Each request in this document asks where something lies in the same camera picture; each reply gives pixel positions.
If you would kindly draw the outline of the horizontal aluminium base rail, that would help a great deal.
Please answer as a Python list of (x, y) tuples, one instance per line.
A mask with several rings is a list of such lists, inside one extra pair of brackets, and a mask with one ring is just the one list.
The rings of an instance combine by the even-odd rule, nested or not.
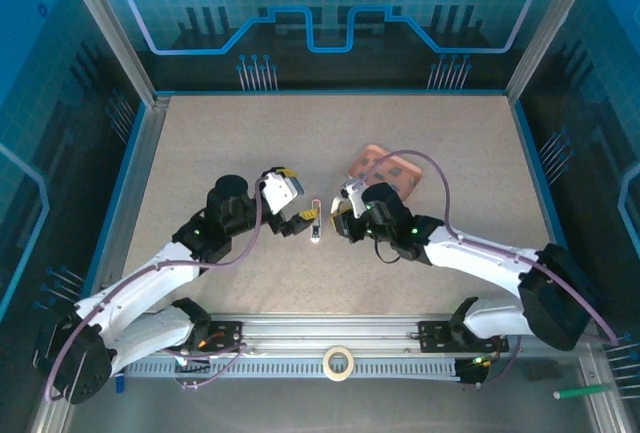
[(435, 315), (339, 314), (213, 314), (214, 321), (243, 323), (243, 341), (258, 357), (320, 358), (342, 346), (356, 358), (418, 357), (419, 342), (411, 336), (421, 321), (446, 321)]

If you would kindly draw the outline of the aluminium left frame post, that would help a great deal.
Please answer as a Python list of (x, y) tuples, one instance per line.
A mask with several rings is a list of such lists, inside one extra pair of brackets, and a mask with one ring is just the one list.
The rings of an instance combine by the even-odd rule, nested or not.
[(83, 0), (102, 36), (141, 101), (148, 108), (156, 105), (157, 93), (142, 62), (108, 0)]

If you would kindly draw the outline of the aluminium side rail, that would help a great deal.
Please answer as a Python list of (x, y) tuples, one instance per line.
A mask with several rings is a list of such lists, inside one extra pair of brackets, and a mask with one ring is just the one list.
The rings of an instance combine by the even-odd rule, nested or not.
[(144, 198), (170, 98), (142, 105), (136, 115), (98, 242), (80, 296), (88, 297), (117, 281), (124, 267)]

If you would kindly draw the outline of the black electronics box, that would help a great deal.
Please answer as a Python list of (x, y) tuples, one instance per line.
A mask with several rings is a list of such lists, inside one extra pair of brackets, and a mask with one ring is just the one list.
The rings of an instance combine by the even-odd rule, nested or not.
[(463, 385), (482, 385), (488, 378), (493, 364), (491, 356), (474, 358), (456, 358), (454, 362), (455, 376)]

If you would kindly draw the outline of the green pen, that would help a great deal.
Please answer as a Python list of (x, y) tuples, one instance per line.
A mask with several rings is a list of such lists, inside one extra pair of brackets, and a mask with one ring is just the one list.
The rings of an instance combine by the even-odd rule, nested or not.
[(567, 389), (555, 390), (552, 393), (552, 397), (556, 400), (578, 398), (578, 397), (591, 396), (595, 394), (604, 393), (612, 390), (613, 388), (614, 386), (610, 384), (596, 384), (596, 385), (588, 385), (588, 386), (577, 387), (577, 388), (567, 388)]

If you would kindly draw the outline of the beige masking tape roll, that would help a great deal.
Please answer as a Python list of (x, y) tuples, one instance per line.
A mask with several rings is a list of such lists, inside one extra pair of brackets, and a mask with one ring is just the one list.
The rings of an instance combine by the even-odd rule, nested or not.
[[(336, 356), (341, 355), (346, 360), (345, 368), (337, 372), (331, 367), (331, 359)], [(322, 359), (322, 368), (324, 375), (331, 381), (334, 382), (342, 382), (348, 379), (354, 369), (355, 369), (355, 359), (349, 349), (344, 346), (333, 346), (329, 348)]]

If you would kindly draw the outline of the dark grey pad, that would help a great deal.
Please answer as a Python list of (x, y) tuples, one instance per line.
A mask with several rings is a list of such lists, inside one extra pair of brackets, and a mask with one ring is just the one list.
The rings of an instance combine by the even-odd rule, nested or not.
[(561, 365), (554, 360), (528, 359), (524, 362), (524, 372), (528, 381), (555, 381), (563, 377)]

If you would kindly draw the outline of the aluminium right frame post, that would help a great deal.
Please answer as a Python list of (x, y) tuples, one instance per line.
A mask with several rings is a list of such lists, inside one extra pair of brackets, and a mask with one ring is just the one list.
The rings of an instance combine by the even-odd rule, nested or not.
[(505, 89), (511, 106), (520, 99), (576, 0), (551, 0)]

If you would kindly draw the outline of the aluminium frame post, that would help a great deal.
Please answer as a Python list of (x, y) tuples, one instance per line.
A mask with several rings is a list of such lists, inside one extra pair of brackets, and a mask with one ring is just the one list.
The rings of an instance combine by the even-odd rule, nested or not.
[(141, 101), (148, 108), (156, 105), (157, 93), (142, 62), (108, 0), (83, 0), (102, 36)]
[(576, 0), (551, 0), (505, 89), (511, 106), (520, 99)]

